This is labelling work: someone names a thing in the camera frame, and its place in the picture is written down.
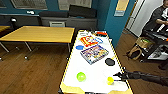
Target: green ball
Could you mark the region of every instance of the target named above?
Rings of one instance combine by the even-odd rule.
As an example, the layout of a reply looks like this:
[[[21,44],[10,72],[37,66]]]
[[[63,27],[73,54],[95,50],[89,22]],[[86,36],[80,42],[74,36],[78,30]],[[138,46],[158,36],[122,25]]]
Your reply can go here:
[[[83,72],[79,72],[76,76],[79,82],[82,82],[86,79],[86,75]]]

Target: yellow table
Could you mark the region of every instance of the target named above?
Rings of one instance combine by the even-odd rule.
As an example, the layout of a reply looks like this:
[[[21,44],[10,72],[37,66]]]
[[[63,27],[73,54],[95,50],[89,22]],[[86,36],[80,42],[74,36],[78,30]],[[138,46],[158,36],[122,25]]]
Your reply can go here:
[[[74,33],[74,28],[69,27],[43,27],[43,26],[23,26],[8,35],[0,38],[0,41],[23,41],[28,49],[32,51],[27,42],[57,42],[69,43]]]

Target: table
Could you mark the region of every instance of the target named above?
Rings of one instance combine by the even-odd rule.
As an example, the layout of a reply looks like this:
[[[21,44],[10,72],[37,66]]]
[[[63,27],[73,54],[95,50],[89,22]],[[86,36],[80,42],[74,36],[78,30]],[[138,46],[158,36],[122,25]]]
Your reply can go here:
[[[81,55],[82,50],[77,50],[76,46],[83,45],[79,38],[82,31],[79,31],[76,41],[71,52],[67,67],[64,72],[60,84],[59,93],[109,93],[109,94],[133,94],[128,82],[115,81],[113,85],[107,85],[106,81],[108,77],[113,77],[115,80],[120,80],[119,77],[114,77],[115,73],[121,72],[120,63],[109,42],[108,37],[99,37],[103,43],[98,44],[109,51],[109,54],[101,60],[90,65]],[[105,63],[106,58],[114,57],[115,65],[108,66]],[[86,80],[79,82],[76,75],[79,72],[83,72],[86,75]]]
[[[0,38],[0,41],[22,41],[30,51],[32,49],[27,42],[68,43],[70,52],[69,43],[71,43],[73,33],[74,28],[70,27],[23,26]]]

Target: poster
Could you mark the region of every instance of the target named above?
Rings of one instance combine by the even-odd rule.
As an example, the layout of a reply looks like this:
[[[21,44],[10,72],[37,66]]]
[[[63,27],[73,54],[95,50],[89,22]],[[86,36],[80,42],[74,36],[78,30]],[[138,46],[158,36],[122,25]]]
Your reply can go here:
[[[114,16],[124,16],[129,0],[118,0]]]

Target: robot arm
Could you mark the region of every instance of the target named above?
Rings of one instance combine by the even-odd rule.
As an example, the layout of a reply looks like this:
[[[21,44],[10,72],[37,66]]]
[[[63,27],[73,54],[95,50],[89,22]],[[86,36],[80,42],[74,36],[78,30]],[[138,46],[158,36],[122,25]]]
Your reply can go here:
[[[114,74],[113,76],[118,76],[122,80],[142,79],[142,80],[145,80],[145,81],[161,84],[163,86],[168,86],[168,77],[156,76],[156,75],[152,75],[152,74],[149,74],[149,73],[142,73],[142,72],[139,72],[139,71],[129,72],[129,71],[124,69],[124,73],[118,72],[118,73]]]

